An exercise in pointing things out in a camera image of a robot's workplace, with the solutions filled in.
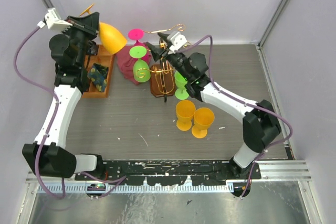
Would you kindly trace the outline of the orange wine glass back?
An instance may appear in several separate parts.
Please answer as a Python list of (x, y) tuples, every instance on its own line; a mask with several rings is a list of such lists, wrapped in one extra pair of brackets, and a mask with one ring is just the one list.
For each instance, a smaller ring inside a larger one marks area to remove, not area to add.
[[(90, 11), (94, 4), (87, 7), (79, 17), (92, 14)], [(112, 55), (119, 52), (127, 43), (127, 39), (114, 26), (101, 22), (99, 16), (99, 30), (97, 35), (105, 47), (105, 49)], [(97, 36), (87, 36), (87, 43), (93, 41)]]

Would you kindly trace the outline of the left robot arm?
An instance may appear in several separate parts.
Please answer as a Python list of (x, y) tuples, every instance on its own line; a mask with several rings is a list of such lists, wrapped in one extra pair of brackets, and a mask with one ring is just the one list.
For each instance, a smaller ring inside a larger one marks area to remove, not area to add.
[(89, 88), (85, 57), (95, 46), (99, 31), (98, 12), (84, 17), (61, 19), (53, 10), (45, 16), (48, 29), (58, 31), (49, 41), (51, 58), (55, 61), (53, 100), (45, 122), (31, 144), (25, 144), (23, 157), (36, 176), (70, 178), (85, 173), (93, 180), (106, 171), (98, 154), (72, 154), (65, 149), (68, 127), (73, 112)]

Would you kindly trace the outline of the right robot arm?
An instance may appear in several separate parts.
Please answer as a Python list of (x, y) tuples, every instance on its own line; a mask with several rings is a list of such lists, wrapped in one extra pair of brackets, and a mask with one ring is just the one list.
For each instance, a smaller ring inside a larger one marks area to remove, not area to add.
[(243, 144), (230, 159), (229, 166), (233, 177), (245, 177), (253, 161), (281, 133), (279, 117), (272, 104), (267, 100), (245, 99), (221, 87), (209, 76), (210, 58), (198, 52), (185, 55), (187, 39), (178, 31), (158, 36), (166, 43), (166, 48), (146, 42), (153, 59), (168, 61), (186, 80), (185, 87), (192, 98), (221, 109), (242, 124)]

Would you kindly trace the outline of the pink wine glass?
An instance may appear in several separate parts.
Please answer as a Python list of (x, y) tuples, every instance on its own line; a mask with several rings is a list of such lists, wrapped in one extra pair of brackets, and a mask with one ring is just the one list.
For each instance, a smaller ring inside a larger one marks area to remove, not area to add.
[(144, 31), (139, 28), (134, 28), (128, 32), (128, 38), (135, 41), (134, 46), (144, 46), (144, 44), (140, 42), (143, 36)]

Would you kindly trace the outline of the gold wire wine glass rack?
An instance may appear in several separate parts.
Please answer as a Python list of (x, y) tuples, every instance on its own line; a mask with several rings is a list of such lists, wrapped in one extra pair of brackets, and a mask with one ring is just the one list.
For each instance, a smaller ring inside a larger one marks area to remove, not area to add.
[[(184, 24), (176, 24), (171, 28), (159, 29), (153, 31), (143, 30), (146, 34), (157, 34), (159, 32), (172, 31), (177, 29), (177, 31), (184, 31), (186, 26)], [(159, 41), (159, 47), (166, 49), (167, 44)], [(150, 81), (150, 90), (154, 97), (163, 98), (164, 103), (167, 103), (167, 98), (174, 95), (176, 91), (176, 85), (174, 80), (174, 68), (168, 61), (159, 60), (159, 63), (154, 63), (149, 67), (151, 77)]]

